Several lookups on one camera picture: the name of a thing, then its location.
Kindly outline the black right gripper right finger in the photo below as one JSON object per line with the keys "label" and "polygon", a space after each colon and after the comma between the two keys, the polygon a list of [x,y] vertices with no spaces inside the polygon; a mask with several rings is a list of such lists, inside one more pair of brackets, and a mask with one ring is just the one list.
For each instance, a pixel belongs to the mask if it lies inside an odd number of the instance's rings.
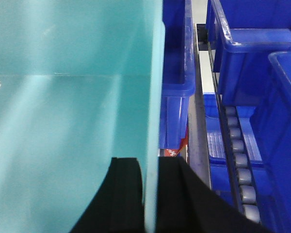
{"label": "black right gripper right finger", "polygon": [[266,233],[211,191],[181,157],[159,158],[158,233]]}

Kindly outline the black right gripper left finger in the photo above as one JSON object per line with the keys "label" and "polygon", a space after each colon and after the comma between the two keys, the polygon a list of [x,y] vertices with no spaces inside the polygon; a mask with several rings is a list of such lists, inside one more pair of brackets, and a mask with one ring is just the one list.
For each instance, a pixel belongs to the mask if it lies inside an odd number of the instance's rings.
{"label": "black right gripper left finger", "polygon": [[136,158],[112,158],[107,175],[72,233],[143,233],[144,206]]}

